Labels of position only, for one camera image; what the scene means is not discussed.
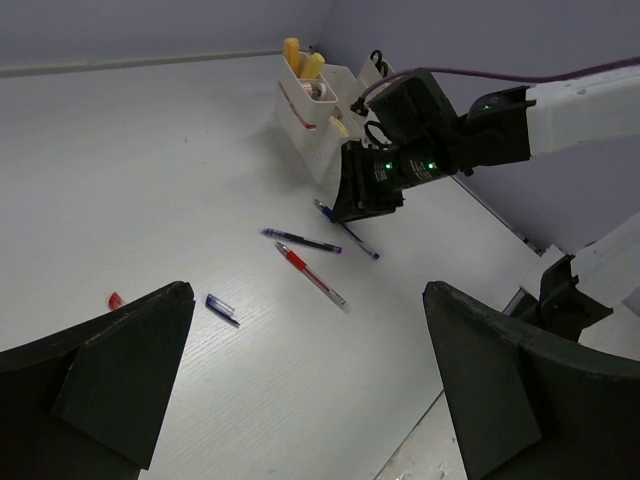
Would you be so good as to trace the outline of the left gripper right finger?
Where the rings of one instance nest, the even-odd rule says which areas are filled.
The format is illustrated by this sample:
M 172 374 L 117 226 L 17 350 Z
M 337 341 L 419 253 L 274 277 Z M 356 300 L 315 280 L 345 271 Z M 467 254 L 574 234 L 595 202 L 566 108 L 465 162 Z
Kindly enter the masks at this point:
M 639 364 L 442 282 L 426 320 L 470 479 L 636 479 Z

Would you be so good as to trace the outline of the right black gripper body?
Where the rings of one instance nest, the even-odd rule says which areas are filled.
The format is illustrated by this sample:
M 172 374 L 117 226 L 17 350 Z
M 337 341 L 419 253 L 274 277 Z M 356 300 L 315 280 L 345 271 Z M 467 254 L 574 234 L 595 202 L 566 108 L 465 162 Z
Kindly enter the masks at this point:
M 375 150 L 357 141 L 341 147 L 341 173 L 333 223 L 349 223 L 392 214 L 404 205 L 399 192 L 384 191 L 373 178 Z

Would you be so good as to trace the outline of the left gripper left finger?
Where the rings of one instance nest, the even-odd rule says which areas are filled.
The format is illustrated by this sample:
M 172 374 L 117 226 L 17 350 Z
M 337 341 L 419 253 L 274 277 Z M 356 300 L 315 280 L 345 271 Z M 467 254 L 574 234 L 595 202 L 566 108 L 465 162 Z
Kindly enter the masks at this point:
M 4 479 L 136 479 L 149 469 L 195 308 L 170 283 L 1 354 Z

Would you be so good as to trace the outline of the blue pen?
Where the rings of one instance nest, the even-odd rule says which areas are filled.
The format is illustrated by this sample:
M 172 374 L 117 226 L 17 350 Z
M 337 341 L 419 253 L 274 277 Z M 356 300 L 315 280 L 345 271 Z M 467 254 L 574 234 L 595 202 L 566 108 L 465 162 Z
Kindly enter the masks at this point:
M 334 218 L 333 211 L 318 199 L 313 199 L 314 206 L 335 226 L 341 229 L 367 256 L 373 260 L 380 258 L 379 253 L 371 248 L 364 240 L 362 240 L 355 232 L 353 232 L 346 224 L 338 222 Z

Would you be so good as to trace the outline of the blue pen cap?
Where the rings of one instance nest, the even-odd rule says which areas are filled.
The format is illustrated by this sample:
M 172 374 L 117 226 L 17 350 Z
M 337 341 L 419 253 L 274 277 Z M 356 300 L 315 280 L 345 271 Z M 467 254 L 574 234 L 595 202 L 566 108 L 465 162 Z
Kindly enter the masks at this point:
M 208 294 L 205 299 L 205 305 L 210 311 L 215 313 L 229 325 L 233 326 L 234 328 L 240 327 L 239 321 L 235 319 L 235 309 L 224 301 L 220 300 L 212 294 Z

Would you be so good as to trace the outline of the pink eraser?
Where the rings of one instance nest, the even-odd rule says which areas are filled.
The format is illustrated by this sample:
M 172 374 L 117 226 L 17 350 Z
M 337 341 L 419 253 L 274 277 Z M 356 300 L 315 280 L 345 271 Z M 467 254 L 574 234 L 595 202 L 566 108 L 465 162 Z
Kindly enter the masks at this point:
M 303 90 L 314 101 L 326 101 L 329 96 L 328 87 L 324 82 L 303 81 Z

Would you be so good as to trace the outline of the black scissors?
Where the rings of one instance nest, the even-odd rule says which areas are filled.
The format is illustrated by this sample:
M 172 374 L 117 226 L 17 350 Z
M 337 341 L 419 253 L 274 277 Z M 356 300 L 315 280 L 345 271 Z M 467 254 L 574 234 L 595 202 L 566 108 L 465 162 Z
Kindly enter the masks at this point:
M 383 54 L 380 50 L 372 51 L 369 59 L 381 77 L 386 77 L 388 75 L 388 66 L 384 61 Z

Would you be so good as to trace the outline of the pink highlighter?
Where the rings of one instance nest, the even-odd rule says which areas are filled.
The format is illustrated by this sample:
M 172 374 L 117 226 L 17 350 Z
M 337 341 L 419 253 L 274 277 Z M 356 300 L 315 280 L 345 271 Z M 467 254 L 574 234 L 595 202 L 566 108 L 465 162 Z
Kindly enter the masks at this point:
M 325 65 L 325 58 L 320 53 L 313 53 L 309 56 L 300 73 L 300 79 L 317 79 Z

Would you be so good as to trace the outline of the yellow highlighter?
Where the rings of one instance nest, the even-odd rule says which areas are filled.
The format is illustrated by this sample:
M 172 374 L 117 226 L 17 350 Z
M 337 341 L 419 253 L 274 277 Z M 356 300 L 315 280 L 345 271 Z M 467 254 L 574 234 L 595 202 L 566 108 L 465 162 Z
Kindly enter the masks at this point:
M 283 56 L 293 74 L 298 77 L 300 65 L 300 44 L 297 38 L 289 37 L 283 41 Z

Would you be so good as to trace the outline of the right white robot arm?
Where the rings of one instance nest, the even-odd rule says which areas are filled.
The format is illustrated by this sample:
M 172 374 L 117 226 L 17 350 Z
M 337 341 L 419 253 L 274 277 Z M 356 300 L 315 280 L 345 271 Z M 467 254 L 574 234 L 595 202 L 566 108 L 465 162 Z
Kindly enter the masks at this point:
M 331 219 L 338 224 L 388 215 L 407 189 L 479 167 L 524 162 L 573 146 L 639 132 L 639 61 L 631 57 L 548 77 L 510 78 L 460 115 L 433 69 L 391 73 L 352 103 L 373 114 L 379 137 L 341 149 Z M 527 322 L 575 341 L 608 317 L 639 285 L 639 220 L 567 255 L 542 275 Z

